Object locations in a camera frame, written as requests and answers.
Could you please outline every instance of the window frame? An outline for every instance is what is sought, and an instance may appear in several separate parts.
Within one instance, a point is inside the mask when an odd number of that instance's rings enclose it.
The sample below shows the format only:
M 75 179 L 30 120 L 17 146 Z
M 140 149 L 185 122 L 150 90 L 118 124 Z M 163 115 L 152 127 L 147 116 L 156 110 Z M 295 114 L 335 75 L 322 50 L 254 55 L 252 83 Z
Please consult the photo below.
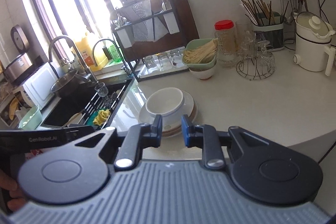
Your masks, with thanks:
M 33 4 L 36 8 L 36 12 L 38 14 L 38 17 L 40 19 L 40 22 L 42 24 L 42 27 L 47 35 L 47 38 L 49 40 L 49 43 L 58 35 L 55 33 L 55 30 L 53 28 L 53 25 L 51 24 L 51 21 L 49 20 L 49 16 L 44 8 L 43 2 L 42 0 L 32 0 Z M 59 26 L 59 28 L 61 29 L 62 34 L 67 35 L 67 31 L 64 28 L 64 25 L 59 17 L 59 14 L 56 10 L 55 4 L 53 2 L 53 0 L 48 0 L 49 5 L 51 7 L 51 10 L 55 16 L 55 19 L 57 21 L 57 24 Z M 64 51 L 62 45 L 59 42 L 55 43 L 55 47 L 54 47 L 56 56 L 58 57 L 58 59 L 62 59 L 62 58 L 67 58 L 67 54 Z

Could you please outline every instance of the white plate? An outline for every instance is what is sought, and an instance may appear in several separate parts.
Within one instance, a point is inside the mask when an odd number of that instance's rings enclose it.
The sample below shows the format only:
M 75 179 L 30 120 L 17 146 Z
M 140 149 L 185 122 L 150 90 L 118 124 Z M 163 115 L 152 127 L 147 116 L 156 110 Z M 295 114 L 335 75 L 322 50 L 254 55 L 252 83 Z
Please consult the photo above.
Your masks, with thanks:
M 194 117 L 193 117 L 193 119 L 191 121 L 192 123 L 194 123 L 196 121 L 197 114 L 198 114 L 198 104 L 197 104 L 196 101 L 195 101 L 195 107 L 196 107 L 196 110 L 195 110 L 195 115 L 194 115 Z M 181 133 L 182 133 L 182 128 L 180 127 L 180 131 L 179 132 L 175 133 L 174 135 L 170 135 L 170 136 L 166 136 L 166 137 L 162 136 L 162 138 L 163 139 L 172 138 L 172 137 L 175 137 L 177 135 L 180 135 Z
M 187 114 L 190 116 L 191 112 L 193 111 L 194 108 L 194 99 L 193 97 L 186 91 L 182 90 L 183 96 L 184 96 L 184 105 L 182 106 L 183 108 L 183 113 Z M 154 121 L 154 118 L 149 114 L 149 112 L 146 109 L 146 104 L 143 105 L 142 109 L 140 110 L 139 113 L 139 122 L 140 123 L 152 123 Z M 181 119 L 176 121 L 175 123 L 172 124 L 165 124 L 164 119 L 163 119 L 163 129 L 162 132 L 172 130 L 174 128 L 177 128 L 181 126 Z

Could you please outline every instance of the kitchen counter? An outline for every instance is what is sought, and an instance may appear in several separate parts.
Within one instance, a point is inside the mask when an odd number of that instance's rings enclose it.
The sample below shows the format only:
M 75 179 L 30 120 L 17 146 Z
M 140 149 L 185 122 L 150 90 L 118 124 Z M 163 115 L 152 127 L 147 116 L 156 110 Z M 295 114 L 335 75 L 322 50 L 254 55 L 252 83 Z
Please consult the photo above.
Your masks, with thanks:
M 161 88 L 173 86 L 189 92 L 198 103 L 196 123 L 207 123 L 222 131 L 237 125 L 284 146 L 322 137 L 336 129 L 336 71 L 333 69 L 328 77 L 323 72 L 304 70 L 293 63 L 293 54 L 287 49 L 274 52 L 277 70 L 264 80 L 249 81 L 235 68 L 218 66 L 206 81 L 189 72 L 135 81 L 111 126 L 125 131 L 139 123 L 139 112 L 147 98 Z M 331 134 L 335 140 L 336 131 Z M 159 148 L 145 149 L 143 157 L 200 159 L 201 150 L 184 147 L 183 137 L 178 135 L 163 138 Z

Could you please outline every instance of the white kettle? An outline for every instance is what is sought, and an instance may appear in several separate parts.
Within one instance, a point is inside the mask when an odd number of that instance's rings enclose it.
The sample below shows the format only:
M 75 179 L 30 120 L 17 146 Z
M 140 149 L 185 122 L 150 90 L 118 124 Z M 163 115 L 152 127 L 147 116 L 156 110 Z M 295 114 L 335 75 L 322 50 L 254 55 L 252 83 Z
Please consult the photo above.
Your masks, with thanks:
M 296 20 L 296 49 L 293 61 L 310 71 L 325 70 L 329 76 L 336 49 L 330 47 L 331 36 L 336 32 L 319 16 L 302 12 Z

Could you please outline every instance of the stainless steel faucet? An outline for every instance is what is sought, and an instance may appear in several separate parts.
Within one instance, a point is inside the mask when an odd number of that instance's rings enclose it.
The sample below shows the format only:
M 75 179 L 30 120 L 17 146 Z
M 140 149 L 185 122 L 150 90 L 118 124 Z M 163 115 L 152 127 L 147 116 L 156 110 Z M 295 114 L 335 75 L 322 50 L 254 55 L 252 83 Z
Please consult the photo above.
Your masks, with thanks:
M 93 72 L 90 70 L 89 66 L 85 63 L 81 53 L 79 52 L 76 44 L 74 43 L 74 41 L 67 35 L 60 35 L 59 37 L 54 38 L 49 45 L 48 48 L 48 53 L 49 53 L 49 63 L 51 63 L 53 61 L 53 56 L 52 56 L 52 50 L 53 47 L 55 45 L 55 43 L 60 40 L 60 39 L 65 39 L 67 41 L 68 44 L 70 44 L 70 46 L 73 47 L 73 49 L 75 50 L 78 60 L 80 62 L 80 64 L 83 66 L 84 71 L 86 73 L 86 76 L 81 76 L 81 75 L 76 75 L 76 77 L 80 78 L 81 80 L 87 82 L 88 80 L 91 80 L 94 83 L 97 83 L 98 80 L 96 78 L 96 76 L 93 74 Z
M 121 55 L 121 52 L 116 44 L 115 41 L 113 41 L 112 39 L 110 38 L 102 38 L 100 40 L 98 40 L 94 45 L 93 45 L 93 48 L 92 48 L 92 57 L 93 57 L 93 62 L 94 62 L 94 65 L 95 66 L 98 66 L 97 64 L 97 61 L 96 61 L 96 58 L 95 58 L 95 55 L 94 55 L 94 52 L 95 52 L 95 48 L 96 48 L 96 45 L 101 42 L 101 41 L 104 41 L 104 40 L 108 40 L 108 41 L 111 41 L 113 43 L 113 45 L 115 46 L 116 50 L 117 50 L 117 53 L 119 54 L 122 62 L 123 62 L 123 66 L 121 67 L 121 69 L 123 69 L 128 75 L 130 75 L 132 73 L 132 71 L 128 68 L 126 62 L 125 62 L 125 59 L 123 58 L 123 56 Z

